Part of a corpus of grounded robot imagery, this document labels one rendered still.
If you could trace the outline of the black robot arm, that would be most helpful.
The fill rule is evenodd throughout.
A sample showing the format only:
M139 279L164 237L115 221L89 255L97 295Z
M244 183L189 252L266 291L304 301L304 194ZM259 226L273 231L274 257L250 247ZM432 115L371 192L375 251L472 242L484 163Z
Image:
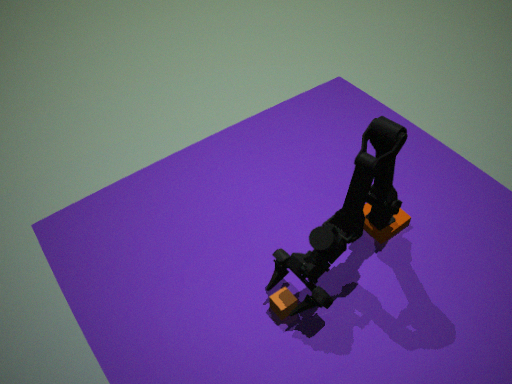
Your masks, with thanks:
M392 215L398 214L403 202L397 199L393 173L396 156L407 137L406 127L384 116L374 118L363 133L361 150L354 162L356 166L343 207L322 226L313 229L309 236L313 249L331 265L347 250L347 243L362 236L365 218L378 230L396 220ZM369 139L376 157L367 153ZM363 213L365 202L372 206L366 216ZM296 274L313 279L322 260L314 260L310 256L312 250L310 255L308 252L292 253L287 265Z

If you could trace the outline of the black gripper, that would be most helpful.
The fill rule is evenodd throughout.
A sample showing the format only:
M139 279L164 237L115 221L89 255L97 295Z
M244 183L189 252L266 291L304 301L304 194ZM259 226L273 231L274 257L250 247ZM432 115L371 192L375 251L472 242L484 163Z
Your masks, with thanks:
M310 255L310 250L308 254L314 260L316 260L317 258L322 260L319 271L313 279L307 277L306 275L296 274L294 270L287 265L287 262L291 256L283 249L278 249L272 254L276 259L274 259L275 270L267 286L267 291L273 289L289 273L287 268L290 268L295 273L297 278L312 291L312 296L307 294L305 299L292 312L289 313L290 316L293 316L306 309L316 306L320 306L320 308L323 306L326 309L328 309L333 303L333 299L328 295L328 293L320 286L316 286L316 284L318 283L317 280L325 271L328 272L330 270L329 267L331 266L331 264L328 261L326 261L315 249L313 249L312 252L313 253ZM307 278L309 282L305 278Z

